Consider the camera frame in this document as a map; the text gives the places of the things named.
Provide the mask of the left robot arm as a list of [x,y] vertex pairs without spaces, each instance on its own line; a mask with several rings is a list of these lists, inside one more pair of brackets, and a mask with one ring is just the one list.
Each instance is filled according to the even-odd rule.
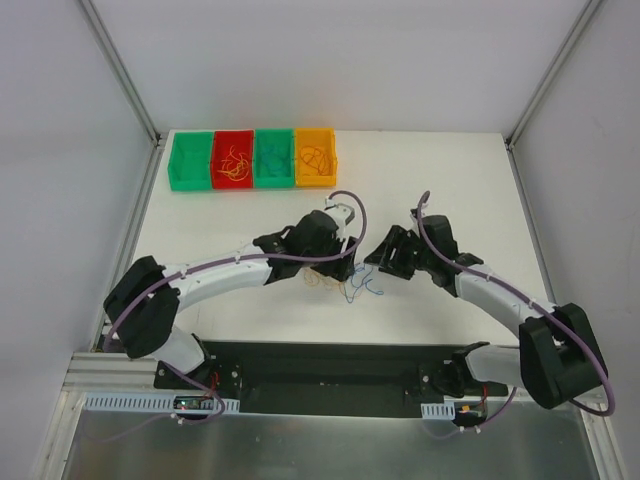
[[211,377],[211,356],[195,335],[176,326],[177,315],[224,293],[288,280],[303,268],[346,279],[358,240],[345,229],[354,217],[341,203],[313,210],[294,226],[201,264],[162,265],[141,257],[103,302],[112,335],[129,358],[150,356],[173,367],[188,388],[202,388]]

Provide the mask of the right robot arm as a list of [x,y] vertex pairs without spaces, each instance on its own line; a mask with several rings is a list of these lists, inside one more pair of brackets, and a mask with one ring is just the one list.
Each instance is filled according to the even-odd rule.
[[404,280],[418,271],[451,296],[487,313],[517,346],[479,341],[454,351],[431,377],[437,391],[461,398],[484,383],[525,389],[545,409],[604,384],[608,372],[586,312],[574,303],[535,301],[495,275],[479,257],[459,250],[448,218],[430,215],[413,229],[394,225],[365,259]]

